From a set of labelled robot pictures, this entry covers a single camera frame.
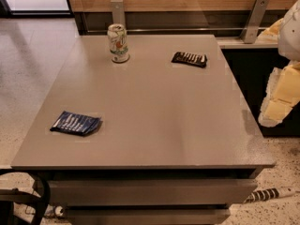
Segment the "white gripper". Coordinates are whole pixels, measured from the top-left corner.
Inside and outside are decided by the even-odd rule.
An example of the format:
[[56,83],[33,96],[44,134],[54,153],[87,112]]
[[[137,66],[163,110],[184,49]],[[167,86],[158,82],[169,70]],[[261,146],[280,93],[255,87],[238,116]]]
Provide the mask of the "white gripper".
[[[257,37],[260,42],[277,42],[278,53],[289,60],[300,61],[300,0]],[[290,62],[284,68],[275,67],[266,86],[266,96],[260,108],[259,123],[272,128],[282,123],[300,102],[300,63]]]

